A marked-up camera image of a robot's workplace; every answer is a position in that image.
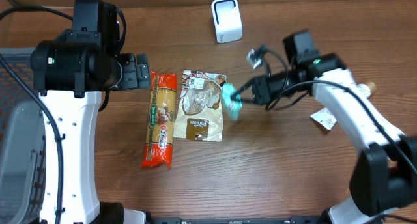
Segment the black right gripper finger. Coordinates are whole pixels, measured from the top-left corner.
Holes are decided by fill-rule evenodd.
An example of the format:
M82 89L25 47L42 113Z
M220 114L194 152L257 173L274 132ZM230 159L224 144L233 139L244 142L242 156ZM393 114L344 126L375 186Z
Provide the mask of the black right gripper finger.
M246 104L254 104L254 99L242 98L239 93L233 93L231 95L231 100L237 103L246 103Z
M244 92L246 89L251 88L251 87L252 87L252 85L254 84L254 82L255 82L255 78L250 79L250 80L249 80L249 81L247 81L245 84L243 84L243 86L241 86L240 88L238 88L238 89L235 91L234 95L236 96L236 95L238 95L238 94L241 94L241 93L242 93L242 92Z

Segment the teal wet wipes pack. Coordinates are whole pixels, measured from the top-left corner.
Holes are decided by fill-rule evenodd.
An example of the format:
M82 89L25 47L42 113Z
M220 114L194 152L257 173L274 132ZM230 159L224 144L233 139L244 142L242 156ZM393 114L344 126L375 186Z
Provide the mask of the teal wet wipes pack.
M236 95L237 100L232 100L232 95L236 92L236 88L226 83L222 87L222 103L225 106L226 113L233 120L238 120L240 110L243 108L243 103L240 101L240 94Z

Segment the orange spaghetti pasta pack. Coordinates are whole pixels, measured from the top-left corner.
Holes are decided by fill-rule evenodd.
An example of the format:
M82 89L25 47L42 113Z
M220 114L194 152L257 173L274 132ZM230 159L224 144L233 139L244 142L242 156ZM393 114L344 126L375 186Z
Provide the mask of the orange spaghetti pasta pack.
M176 74L151 73L151 97L142 167L155 167L163 163L171 167L176 95Z

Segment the beige brown snack pouch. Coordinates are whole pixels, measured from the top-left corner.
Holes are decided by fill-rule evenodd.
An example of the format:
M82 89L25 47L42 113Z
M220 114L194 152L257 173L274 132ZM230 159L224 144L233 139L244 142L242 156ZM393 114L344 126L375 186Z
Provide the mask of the beige brown snack pouch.
M193 141L220 142L223 134L221 93L227 76L185 70L173 136Z

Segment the white leaf print tube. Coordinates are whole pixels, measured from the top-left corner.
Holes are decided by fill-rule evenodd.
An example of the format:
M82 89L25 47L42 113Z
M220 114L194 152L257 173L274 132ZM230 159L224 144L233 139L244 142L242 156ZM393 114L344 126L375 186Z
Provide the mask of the white leaf print tube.
M358 84L357 87L360 93L366 98L371 97L377 90L376 84L372 81ZM311 114L310 118L328 131L330 131L337 123L336 118L326 107Z

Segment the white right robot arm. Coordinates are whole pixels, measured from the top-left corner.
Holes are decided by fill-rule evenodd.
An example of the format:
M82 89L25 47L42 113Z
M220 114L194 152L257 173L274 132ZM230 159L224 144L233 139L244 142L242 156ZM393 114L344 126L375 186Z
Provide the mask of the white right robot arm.
M226 84L222 101L235 119L244 103L271 110L282 97L305 91L323 104L358 153L350 196L327 210L318 223L371 223L416 202L416 138L389 123L360 92L351 71L335 54L288 55L279 74L267 72L239 89Z

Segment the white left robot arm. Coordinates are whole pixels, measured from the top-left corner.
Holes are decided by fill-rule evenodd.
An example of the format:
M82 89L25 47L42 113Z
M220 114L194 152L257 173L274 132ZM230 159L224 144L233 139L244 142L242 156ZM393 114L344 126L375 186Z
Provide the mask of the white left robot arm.
M146 223L144 211L101 203L94 178L95 130L102 92L121 80L119 41L42 41L31 55L44 114L43 223Z

